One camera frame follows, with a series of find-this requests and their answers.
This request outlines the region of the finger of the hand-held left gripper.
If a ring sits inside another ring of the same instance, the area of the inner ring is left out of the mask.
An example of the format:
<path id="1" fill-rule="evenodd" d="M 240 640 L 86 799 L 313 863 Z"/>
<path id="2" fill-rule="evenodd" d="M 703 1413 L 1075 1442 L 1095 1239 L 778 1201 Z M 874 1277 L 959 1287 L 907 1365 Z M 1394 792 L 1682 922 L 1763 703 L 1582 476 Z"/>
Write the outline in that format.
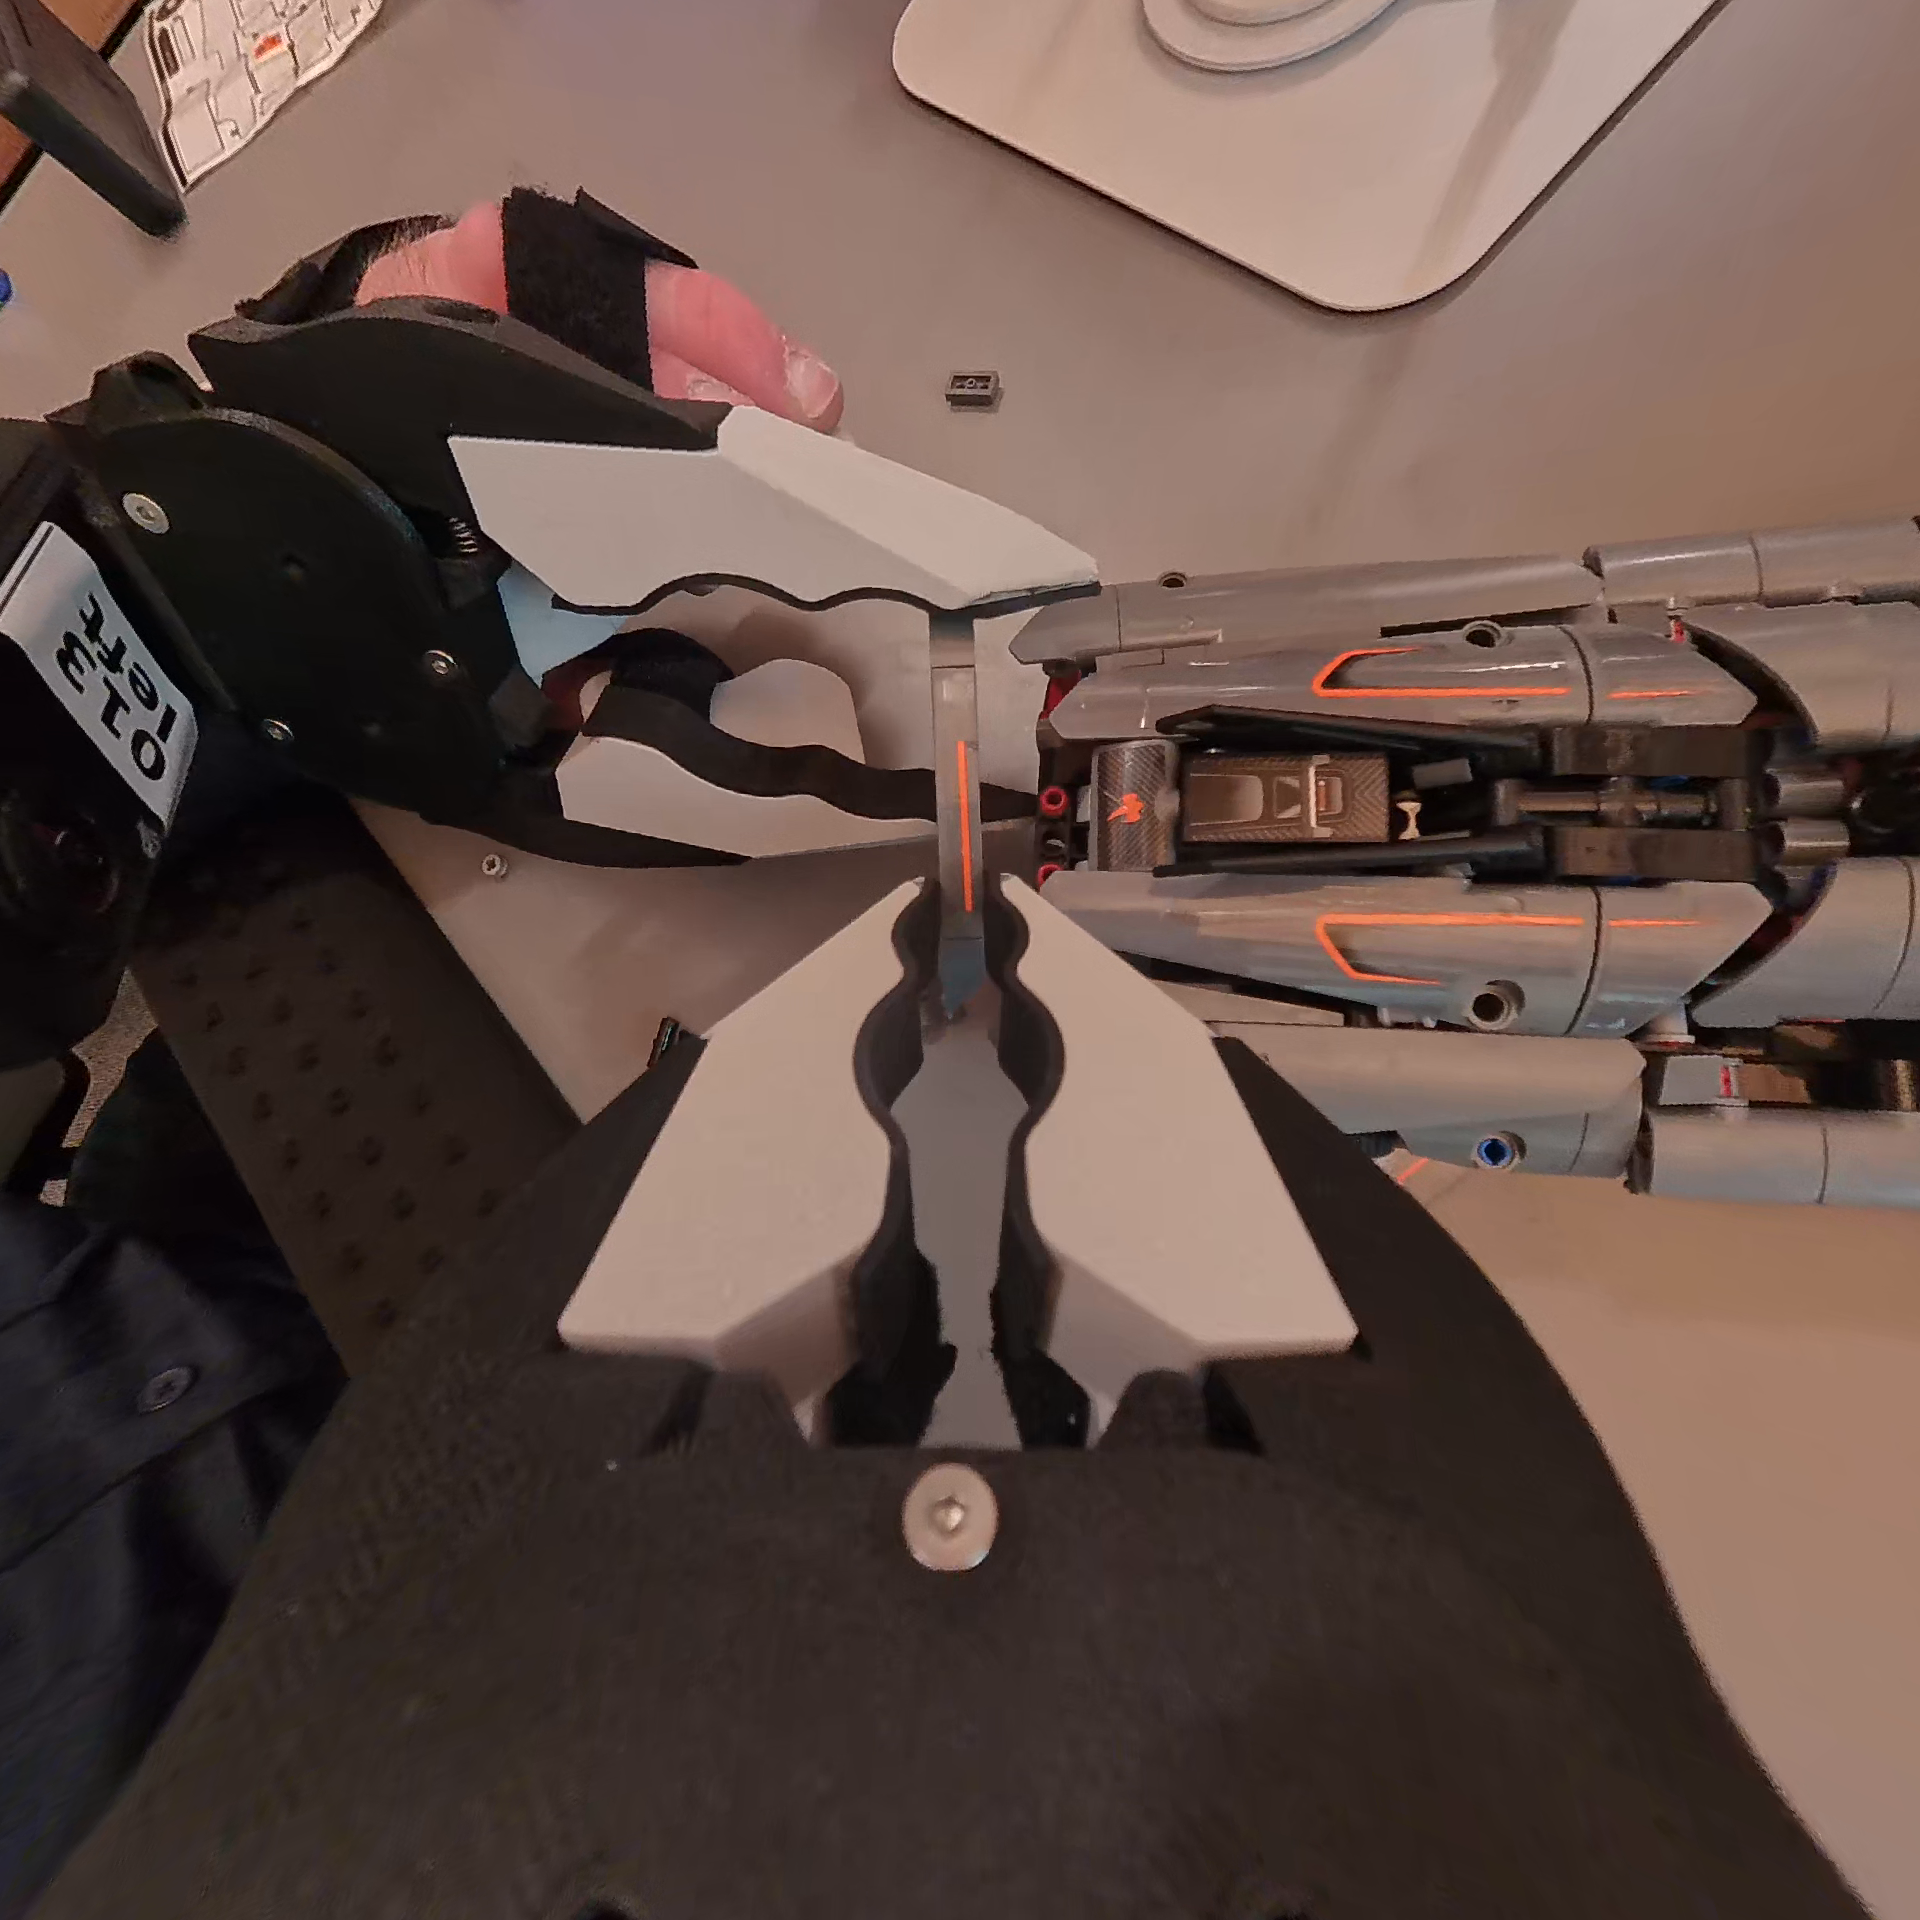
<path id="1" fill-rule="evenodd" d="M 693 450 L 455 436 L 448 452 L 480 531 L 583 612 L 693 585 L 928 612 L 1101 589 L 1093 557 L 1034 519 L 754 409 L 726 412 Z"/>
<path id="2" fill-rule="evenodd" d="M 618 633 L 591 663 L 555 773 L 568 825 L 734 860 L 937 832 L 933 773 L 869 762 L 855 692 L 827 666 L 734 671 L 678 632 Z"/>

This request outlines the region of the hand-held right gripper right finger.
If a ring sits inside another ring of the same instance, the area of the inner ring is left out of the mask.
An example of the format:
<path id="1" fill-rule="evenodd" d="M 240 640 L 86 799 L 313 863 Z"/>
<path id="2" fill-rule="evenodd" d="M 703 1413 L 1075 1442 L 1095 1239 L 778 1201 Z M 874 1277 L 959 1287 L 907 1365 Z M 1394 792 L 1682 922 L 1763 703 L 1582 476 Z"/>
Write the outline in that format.
<path id="1" fill-rule="evenodd" d="M 1142 1377 L 1347 1353 L 1359 1327 L 1199 1016 L 1030 882 L 993 884 L 1008 1156 L 993 1356 L 1022 1445 Z"/>

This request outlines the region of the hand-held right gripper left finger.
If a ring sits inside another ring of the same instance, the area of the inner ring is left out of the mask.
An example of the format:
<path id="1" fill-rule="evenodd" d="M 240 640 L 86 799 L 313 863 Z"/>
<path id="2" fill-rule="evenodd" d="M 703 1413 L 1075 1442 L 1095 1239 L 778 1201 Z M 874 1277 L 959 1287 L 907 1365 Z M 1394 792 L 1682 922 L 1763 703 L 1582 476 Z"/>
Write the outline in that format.
<path id="1" fill-rule="evenodd" d="M 896 1104 L 941 931 L 941 884 L 903 882 L 688 1049 L 560 1343 L 767 1377 L 840 1442 L 925 1439 L 953 1347 Z"/>

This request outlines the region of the long grey orange-striped lego panel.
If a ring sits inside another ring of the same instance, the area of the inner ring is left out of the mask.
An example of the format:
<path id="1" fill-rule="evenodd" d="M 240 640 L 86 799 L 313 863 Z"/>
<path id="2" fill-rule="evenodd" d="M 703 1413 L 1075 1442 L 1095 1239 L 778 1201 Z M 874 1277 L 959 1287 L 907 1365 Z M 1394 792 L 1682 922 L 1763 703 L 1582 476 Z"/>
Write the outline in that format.
<path id="1" fill-rule="evenodd" d="M 928 619 L 928 695 L 941 923 L 941 1016 L 955 1021 L 987 977 L 981 920 L 983 845 L 978 803 L 977 625 L 970 612 Z"/>

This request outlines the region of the grey lego car model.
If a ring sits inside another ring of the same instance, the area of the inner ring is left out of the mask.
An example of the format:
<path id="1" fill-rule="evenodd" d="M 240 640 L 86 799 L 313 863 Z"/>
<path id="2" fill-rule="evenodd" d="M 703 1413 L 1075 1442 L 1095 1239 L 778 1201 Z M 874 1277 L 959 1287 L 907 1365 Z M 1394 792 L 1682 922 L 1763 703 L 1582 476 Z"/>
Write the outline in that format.
<path id="1" fill-rule="evenodd" d="M 1917 1209 L 1917 517 L 1047 608 L 1038 879 L 1382 1159 Z"/>

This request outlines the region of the person's left hand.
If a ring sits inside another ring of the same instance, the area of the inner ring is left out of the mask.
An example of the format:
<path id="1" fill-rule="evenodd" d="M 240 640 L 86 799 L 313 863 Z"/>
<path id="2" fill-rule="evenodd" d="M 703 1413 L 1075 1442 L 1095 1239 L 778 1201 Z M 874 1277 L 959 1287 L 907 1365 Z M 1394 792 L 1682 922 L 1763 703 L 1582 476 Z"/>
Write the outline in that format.
<path id="1" fill-rule="evenodd" d="M 752 404 L 832 435 L 846 396 L 821 354 L 734 283 L 615 220 L 517 187 L 376 258 L 358 304 L 435 298 L 523 321 L 671 400 Z"/>

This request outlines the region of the white sticker sheet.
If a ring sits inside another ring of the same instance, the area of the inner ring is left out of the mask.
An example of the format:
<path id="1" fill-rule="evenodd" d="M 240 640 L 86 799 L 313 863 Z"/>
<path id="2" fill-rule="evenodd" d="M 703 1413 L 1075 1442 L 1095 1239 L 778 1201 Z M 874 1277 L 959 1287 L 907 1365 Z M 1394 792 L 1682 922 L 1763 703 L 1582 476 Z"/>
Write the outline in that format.
<path id="1" fill-rule="evenodd" d="M 142 39 L 184 187 L 235 159 L 378 24 L 382 2 L 153 2 Z"/>

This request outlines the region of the white desk stand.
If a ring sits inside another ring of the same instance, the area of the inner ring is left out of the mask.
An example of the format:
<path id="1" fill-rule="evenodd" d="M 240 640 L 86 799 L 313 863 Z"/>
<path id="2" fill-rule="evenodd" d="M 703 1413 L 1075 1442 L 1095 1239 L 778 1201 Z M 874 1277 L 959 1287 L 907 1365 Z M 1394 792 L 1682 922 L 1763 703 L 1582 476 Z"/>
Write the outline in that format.
<path id="1" fill-rule="evenodd" d="M 1336 314 L 1462 282 L 1710 2 L 917 2 L 920 104 Z"/>

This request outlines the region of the person's dark jacket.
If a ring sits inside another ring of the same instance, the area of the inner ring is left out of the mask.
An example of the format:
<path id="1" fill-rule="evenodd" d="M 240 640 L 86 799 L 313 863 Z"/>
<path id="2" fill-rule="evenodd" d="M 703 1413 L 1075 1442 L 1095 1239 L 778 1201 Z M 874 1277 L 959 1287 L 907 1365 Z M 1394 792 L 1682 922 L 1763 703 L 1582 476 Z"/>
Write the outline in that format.
<path id="1" fill-rule="evenodd" d="M 127 1786 L 345 1369 L 160 1033 L 2 1212 L 2 1915 Z"/>

